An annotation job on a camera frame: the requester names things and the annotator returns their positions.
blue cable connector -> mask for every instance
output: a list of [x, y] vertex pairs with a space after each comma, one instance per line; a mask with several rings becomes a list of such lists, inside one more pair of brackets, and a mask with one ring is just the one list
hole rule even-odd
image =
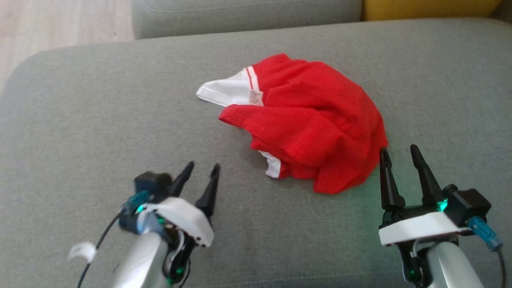
[[496, 237], [496, 233], [485, 223], [482, 218], [474, 216], [467, 222], [467, 226], [487, 244], [492, 252], [498, 250], [503, 243]]

red stripe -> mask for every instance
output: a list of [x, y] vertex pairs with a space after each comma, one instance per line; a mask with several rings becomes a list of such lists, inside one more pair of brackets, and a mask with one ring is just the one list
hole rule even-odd
[[252, 87], [251, 74], [249, 73], [249, 69], [247, 69], [247, 67], [245, 67], [245, 72], [247, 72], [247, 76], [249, 76], [249, 83], [251, 84], [251, 89], [254, 90], [254, 88]]

red and white cloth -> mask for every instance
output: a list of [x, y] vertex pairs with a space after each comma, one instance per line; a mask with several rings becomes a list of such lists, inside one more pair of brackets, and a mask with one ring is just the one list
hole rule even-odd
[[382, 117], [363, 89], [319, 61], [271, 56], [206, 82], [200, 99], [225, 106], [219, 119], [251, 133], [266, 174], [315, 179], [335, 194], [363, 183], [388, 145]]

yellow cushion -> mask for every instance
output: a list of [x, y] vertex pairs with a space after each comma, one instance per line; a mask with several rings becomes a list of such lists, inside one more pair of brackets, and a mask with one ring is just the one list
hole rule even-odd
[[364, 0], [364, 20], [489, 17], [501, 0]]

green led light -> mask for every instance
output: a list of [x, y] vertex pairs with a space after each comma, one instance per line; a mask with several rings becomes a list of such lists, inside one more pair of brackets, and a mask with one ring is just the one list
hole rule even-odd
[[441, 202], [437, 202], [437, 210], [438, 211], [444, 211], [446, 209], [446, 206], [448, 206], [448, 199], [445, 199]]

